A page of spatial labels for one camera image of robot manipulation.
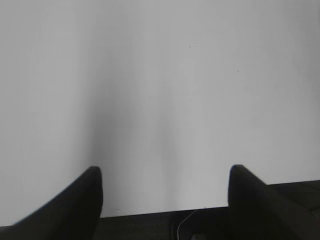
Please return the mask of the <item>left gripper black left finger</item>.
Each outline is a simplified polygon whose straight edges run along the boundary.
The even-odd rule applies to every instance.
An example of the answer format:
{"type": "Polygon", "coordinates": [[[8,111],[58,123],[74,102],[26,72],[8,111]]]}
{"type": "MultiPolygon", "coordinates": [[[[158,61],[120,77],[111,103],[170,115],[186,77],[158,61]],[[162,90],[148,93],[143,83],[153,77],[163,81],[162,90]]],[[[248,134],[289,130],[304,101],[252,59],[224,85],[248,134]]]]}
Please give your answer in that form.
{"type": "Polygon", "coordinates": [[[103,206],[102,172],[89,167],[41,208],[1,230],[2,240],[91,240],[103,206]]]}

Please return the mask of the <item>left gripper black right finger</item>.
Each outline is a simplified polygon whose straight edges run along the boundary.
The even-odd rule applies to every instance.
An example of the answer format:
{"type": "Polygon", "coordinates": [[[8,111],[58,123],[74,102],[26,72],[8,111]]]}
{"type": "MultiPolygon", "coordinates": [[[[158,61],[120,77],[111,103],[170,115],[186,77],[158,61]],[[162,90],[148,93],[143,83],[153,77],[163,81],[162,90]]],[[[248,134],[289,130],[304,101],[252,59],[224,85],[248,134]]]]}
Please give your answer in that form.
{"type": "Polygon", "coordinates": [[[245,166],[229,173],[228,207],[235,240],[318,240],[320,221],[245,166]]]}

